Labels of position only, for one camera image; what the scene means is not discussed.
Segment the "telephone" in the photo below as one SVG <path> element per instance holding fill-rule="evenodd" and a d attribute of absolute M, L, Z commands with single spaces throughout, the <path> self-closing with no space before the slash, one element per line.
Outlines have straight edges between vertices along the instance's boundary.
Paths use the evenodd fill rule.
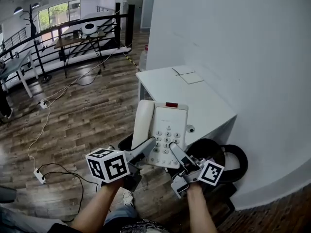
<path fill-rule="evenodd" d="M 188 106 L 141 100 L 135 118 L 132 149 L 154 136 L 156 144 L 144 163 L 153 166 L 180 168 L 180 163 L 169 148 L 175 142 L 184 150 Z"/>

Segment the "table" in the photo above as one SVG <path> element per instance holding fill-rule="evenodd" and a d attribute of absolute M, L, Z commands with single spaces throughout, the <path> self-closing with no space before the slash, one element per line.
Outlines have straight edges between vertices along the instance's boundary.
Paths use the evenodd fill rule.
<path fill-rule="evenodd" d="M 57 41 L 56 41 L 56 44 L 55 44 L 55 47 L 54 49 L 57 49 L 57 48 L 60 48 L 61 49 L 61 52 L 62 52 L 62 55 L 65 57 L 64 59 L 64 67 L 65 67 L 65 77 L 67 78 L 67 71 L 66 71 L 66 66 L 68 65 L 67 62 L 66 62 L 66 55 L 65 55 L 65 49 L 64 47 L 65 46 L 68 46 L 68 45 L 72 45 L 72 44 L 75 44 L 75 43 L 79 43 L 79 42 L 84 42 L 86 40 L 89 41 L 89 43 L 91 44 L 91 46 L 93 47 L 94 51 L 97 53 L 96 49 L 94 48 L 94 46 L 92 45 L 91 43 L 91 40 L 93 39 L 96 39 L 96 42 L 97 42 L 97 47 L 98 47 L 98 50 L 100 48 L 100 45 L 99 45 L 99 38 L 101 37 L 105 37 L 106 34 L 102 31 L 102 30 L 98 30 L 98 36 L 97 37 L 90 37 L 90 36 L 87 36 L 85 39 L 83 38 L 79 38 L 78 36 L 75 36 L 75 35 L 70 35 L 70 36 L 67 36 L 67 37 L 64 37 L 64 38 L 59 38 Z M 99 57 L 101 59 L 101 62 L 102 62 L 102 65 L 104 67 L 104 63 L 102 61 L 102 53 L 101 51 L 99 50 Z"/>
<path fill-rule="evenodd" d="M 188 105 L 187 125 L 193 125 L 195 131 L 186 132 L 186 146 L 212 133 L 236 115 L 206 82 L 187 84 L 172 67 L 139 72 L 136 76 L 139 79 L 139 101 L 147 90 L 154 101 Z"/>
<path fill-rule="evenodd" d="M 22 75 L 22 72 L 21 72 L 21 66 L 24 64 L 25 60 L 27 60 L 27 58 L 29 58 L 30 60 L 30 63 L 31 63 L 31 67 L 33 68 L 34 72 L 35 72 L 35 77 L 38 79 L 38 74 L 37 74 L 37 71 L 35 69 L 35 65 L 34 65 L 34 61 L 31 57 L 31 50 L 28 50 L 24 53 L 21 53 L 19 55 L 19 58 L 14 58 L 8 62 L 5 63 L 5 66 L 6 66 L 6 70 L 0 75 L 0 80 L 2 81 L 2 84 L 3 84 L 3 87 L 4 87 L 4 90 L 6 92 L 8 92 L 8 88 L 5 84 L 5 81 L 4 79 L 7 78 L 10 74 L 14 73 L 14 72 L 17 72 L 19 77 L 20 77 L 20 80 L 21 82 L 23 83 L 28 95 L 30 98 L 33 97 L 33 94 L 31 93 L 23 75 Z"/>

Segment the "ceiling light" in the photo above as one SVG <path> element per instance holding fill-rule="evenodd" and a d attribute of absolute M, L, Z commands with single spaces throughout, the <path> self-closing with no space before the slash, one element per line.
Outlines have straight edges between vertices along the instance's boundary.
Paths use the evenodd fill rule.
<path fill-rule="evenodd" d="M 14 11 L 13 14 L 15 15 L 15 14 L 21 12 L 21 11 L 23 11 L 23 8 L 19 6 L 19 7 L 17 7 L 17 8 L 15 9 L 15 11 Z"/>
<path fill-rule="evenodd" d="M 40 4 L 38 2 L 36 2 L 34 5 L 33 5 L 33 9 L 36 8 L 36 7 L 39 7 Z"/>

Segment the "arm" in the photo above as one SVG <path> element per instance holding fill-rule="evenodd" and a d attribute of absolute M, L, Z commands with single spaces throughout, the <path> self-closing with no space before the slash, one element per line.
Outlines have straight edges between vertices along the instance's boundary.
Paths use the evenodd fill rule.
<path fill-rule="evenodd" d="M 187 190 L 187 198 L 191 233 L 217 233 L 199 184 L 193 183 L 190 185 Z"/>
<path fill-rule="evenodd" d="M 71 227 L 82 233 L 96 233 L 104 224 L 110 205 L 122 180 L 103 186 L 88 205 L 76 216 Z"/>

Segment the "person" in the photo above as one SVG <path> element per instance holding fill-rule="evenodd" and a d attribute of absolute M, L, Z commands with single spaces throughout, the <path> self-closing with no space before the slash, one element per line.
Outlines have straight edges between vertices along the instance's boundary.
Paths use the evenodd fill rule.
<path fill-rule="evenodd" d="M 133 195 L 123 194 L 124 206 L 109 213 L 110 205 L 122 185 L 122 180 L 103 186 L 90 203 L 76 216 L 71 227 L 54 224 L 49 233 L 169 233 L 160 224 L 139 219 L 133 204 Z M 202 189 L 193 183 L 187 190 L 191 233 L 216 233 L 208 212 Z"/>
<path fill-rule="evenodd" d="M 13 109 L 10 108 L 4 91 L 2 90 L 2 86 L 0 84 L 0 112 L 4 117 L 11 118 L 13 114 Z"/>

